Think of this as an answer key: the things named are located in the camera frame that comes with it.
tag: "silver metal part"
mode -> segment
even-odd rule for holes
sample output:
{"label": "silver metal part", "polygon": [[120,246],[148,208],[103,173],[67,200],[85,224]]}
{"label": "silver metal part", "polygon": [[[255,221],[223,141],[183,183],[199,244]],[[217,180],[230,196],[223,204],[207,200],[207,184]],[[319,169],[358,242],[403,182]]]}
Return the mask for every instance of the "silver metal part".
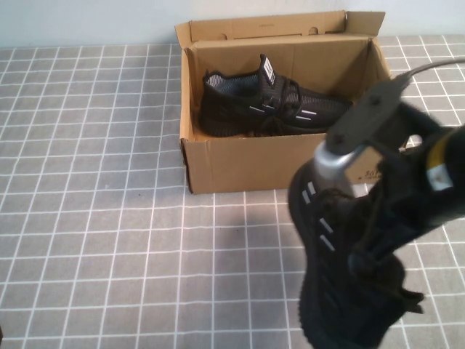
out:
{"label": "silver metal part", "polygon": [[360,156],[364,150],[365,146],[360,146],[350,154],[338,156],[330,153],[326,149],[326,141],[323,141],[315,150],[313,163],[316,172],[327,180],[335,180],[358,158],[358,156]]}

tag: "shoe sole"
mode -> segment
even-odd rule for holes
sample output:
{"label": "shoe sole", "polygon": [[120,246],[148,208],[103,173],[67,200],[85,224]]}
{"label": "shoe sole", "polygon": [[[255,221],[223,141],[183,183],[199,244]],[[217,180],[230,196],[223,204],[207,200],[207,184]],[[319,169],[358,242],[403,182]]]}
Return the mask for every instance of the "shoe sole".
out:
{"label": "shoe sole", "polygon": [[376,349],[376,347],[361,347],[353,342],[347,342],[337,334],[330,333],[323,325],[321,308],[318,302],[318,255],[315,244],[319,241],[315,232],[307,228],[303,221],[304,212],[300,209],[302,200],[302,188],[307,187],[307,182],[302,185],[302,180],[309,178],[306,171],[311,164],[306,163],[294,175],[288,191],[288,207],[299,237],[304,245],[307,257],[307,269],[302,284],[299,317],[302,330],[308,342],[314,349]]}
{"label": "shoe sole", "polygon": [[[235,122],[217,121],[200,114],[198,123],[201,129],[208,135],[214,137],[232,137],[241,134],[254,132],[260,127],[260,123],[249,123],[247,125],[238,125]],[[324,133],[328,128],[319,129],[302,129],[301,127],[293,127],[283,125],[283,135],[308,135],[316,133]]]}

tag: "box lid flap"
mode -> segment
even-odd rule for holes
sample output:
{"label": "box lid flap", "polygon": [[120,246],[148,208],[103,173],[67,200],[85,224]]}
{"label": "box lid flap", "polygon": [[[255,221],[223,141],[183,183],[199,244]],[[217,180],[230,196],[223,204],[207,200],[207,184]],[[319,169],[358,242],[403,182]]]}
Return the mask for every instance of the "box lid flap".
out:
{"label": "box lid flap", "polygon": [[229,20],[196,20],[176,26],[179,44],[200,40],[234,40],[324,33],[378,35],[384,12],[319,12]]}
{"label": "box lid flap", "polygon": [[346,33],[378,36],[386,12],[347,11]]}

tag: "open cardboard box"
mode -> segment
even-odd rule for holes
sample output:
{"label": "open cardboard box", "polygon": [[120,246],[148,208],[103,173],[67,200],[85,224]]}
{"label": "open cardboard box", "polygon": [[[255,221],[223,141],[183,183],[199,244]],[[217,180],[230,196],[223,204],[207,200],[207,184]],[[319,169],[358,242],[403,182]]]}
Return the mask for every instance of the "open cardboard box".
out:
{"label": "open cardboard box", "polygon": [[[206,71],[255,71],[266,54],[275,71],[316,92],[356,101],[389,69],[376,36],[383,12],[207,20],[176,27],[182,47],[180,142],[193,193],[287,188],[313,156],[324,134],[215,138],[198,127]],[[377,179],[379,156],[368,149],[347,175],[353,183]]]}

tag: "black cable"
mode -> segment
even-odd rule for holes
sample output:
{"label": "black cable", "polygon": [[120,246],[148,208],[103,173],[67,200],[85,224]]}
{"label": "black cable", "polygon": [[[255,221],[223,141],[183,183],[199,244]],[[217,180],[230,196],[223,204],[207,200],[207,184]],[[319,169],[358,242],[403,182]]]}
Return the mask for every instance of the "black cable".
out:
{"label": "black cable", "polygon": [[465,63],[465,58],[459,58],[457,60],[441,60],[439,62],[433,62],[433,63],[430,63],[430,64],[425,64],[425,65],[422,65],[422,66],[417,67],[415,69],[412,69],[411,71],[407,71],[404,74],[400,74],[399,76],[405,76],[405,77],[408,77],[410,79],[415,74],[421,73],[422,71],[427,71],[428,69],[431,69],[431,68],[437,68],[437,67],[441,67],[443,65],[459,64],[459,63]]}

